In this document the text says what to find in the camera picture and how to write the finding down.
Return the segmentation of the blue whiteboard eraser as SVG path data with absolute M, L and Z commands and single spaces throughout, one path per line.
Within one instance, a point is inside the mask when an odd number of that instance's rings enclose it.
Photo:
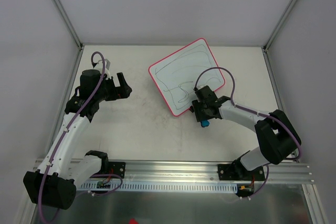
M 208 120 L 201 121 L 201 127 L 208 127 L 208 126 L 209 126 L 209 121 Z

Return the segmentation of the pink framed whiteboard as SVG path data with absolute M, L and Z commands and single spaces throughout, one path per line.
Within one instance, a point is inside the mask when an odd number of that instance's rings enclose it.
M 194 87 L 209 86 L 216 91 L 225 85 L 219 69 L 202 73 L 217 66 L 207 41 L 199 38 L 150 65 L 148 72 L 171 113 L 180 116 L 196 99 Z

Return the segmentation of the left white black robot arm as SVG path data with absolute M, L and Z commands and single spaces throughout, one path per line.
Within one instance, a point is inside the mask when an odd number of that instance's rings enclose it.
M 123 73 L 117 73 L 119 85 L 108 73 L 97 69 L 82 72 L 80 85 L 67 102 L 62 126 L 47 156 L 34 172 L 27 172 L 24 186 L 32 203 L 58 209 L 68 209 L 77 189 L 92 175 L 110 174 L 108 154 L 88 151 L 80 163 L 70 168 L 71 159 L 83 132 L 92 122 L 103 101 L 126 99 L 132 89 Z

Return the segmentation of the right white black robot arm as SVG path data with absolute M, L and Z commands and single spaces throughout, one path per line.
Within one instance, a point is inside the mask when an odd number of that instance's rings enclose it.
M 197 99 L 192 111 L 202 127 L 211 119 L 227 120 L 256 133 L 258 147 L 235 159 L 228 167 L 218 168 L 221 180 L 250 180 L 264 165 L 278 165 L 300 150 L 301 139 L 282 110 L 261 113 L 234 104 L 226 96 L 217 97 L 209 86 L 194 89 Z

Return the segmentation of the red object at bottom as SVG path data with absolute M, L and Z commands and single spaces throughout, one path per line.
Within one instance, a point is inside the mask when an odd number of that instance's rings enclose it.
M 130 219 L 129 224 L 139 224 L 134 218 Z

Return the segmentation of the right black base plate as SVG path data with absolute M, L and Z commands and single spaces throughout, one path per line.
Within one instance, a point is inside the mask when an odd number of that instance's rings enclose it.
M 248 171 L 243 166 L 235 164 L 218 164 L 218 178 L 222 181 L 252 181 L 263 182 L 266 178 L 262 166 Z

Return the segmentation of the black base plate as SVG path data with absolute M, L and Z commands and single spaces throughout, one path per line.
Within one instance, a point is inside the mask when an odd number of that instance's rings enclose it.
M 263 182 L 266 178 L 262 166 L 248 171 L 243 166 L 235 164 L 218 164 L 218 178 L 222 181 L 252 181 Z
M 107 166 L 107 172 L 108 174 L 115 174 L 124 179 L 125 167 L 125 162 L 109 161 Z

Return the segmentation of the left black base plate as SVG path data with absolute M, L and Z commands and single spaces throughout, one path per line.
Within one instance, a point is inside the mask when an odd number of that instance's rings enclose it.
M 107 166 L 107 172 L 108 174 L 115 174 L 124 179 L 125 167 L 125 162 L 109 161 Z

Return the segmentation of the aluminium frame post left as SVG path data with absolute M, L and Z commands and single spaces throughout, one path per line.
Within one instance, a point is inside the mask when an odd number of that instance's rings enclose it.
M 55 5 L 59 15 L 61 16 L 63 22 L 65 23 L 66 28 L 68 29 L 76 47 L 78 49 L 81 49 L 83 46 L 83 43 L 81 42 L 81 39 L 79 38 L 65 8 L 64 5 L 62 4 L 61 0 L 52 0 L 53 4 Z

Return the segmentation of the aluminium frame post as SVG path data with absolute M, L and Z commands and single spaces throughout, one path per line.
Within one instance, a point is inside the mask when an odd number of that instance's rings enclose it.
M 68 29 L 76 47 L 78 49 L 81 49 L 83 46 L 83 43 L 81 42 L 81 39 L 79 38 L 65 8 L 64 5 L 62 4 L 61 0 L 52 0 L 53 4 L 55 5 L 59 15 L 61 16 L 63 22 L 65 23 L 66 28 Z
M 286 20 L 288 19 L 289 15 L 291 14 L 292 10 L 294 9 L 294 7 L 298 3 L 298 1 L 299 0 L 290 0 L 289 3 L 287 4 L 287 6 L 284 9 L 284 11 L 282 12 L 279 20 L 277 21 L 274 29 L 272 30 L 267 42 L 263 46 L 263 49 L 264 49 L 265 52 L 268 51 L 268 49 L 270 48 L 272 43 L 275 41 L 278 33 L 280 32 L 280 30 L 284 26 Z

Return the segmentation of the aluminium frame post right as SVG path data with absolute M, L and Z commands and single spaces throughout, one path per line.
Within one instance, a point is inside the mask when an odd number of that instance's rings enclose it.
M 284 9 L 284 11 L 282 12 L 279 20 L 277 21 L 274 29 L 272 30 L 267 42 L 263 46 L 263 49 L 264 49 L 265 52 L 268 51 L 268 49 L 270 48 L 272 43 L 275 41 L 278 33 L 280 32 L 280 30 L 284 26 L 286 20 L 288 19 L 289 15 L 291 14 L 292 10 L 294 9 L 294 7 L 298 3 L 298 1 L 299 0 L 290 0 L 289 3 L 287 4 L 287 6 Z

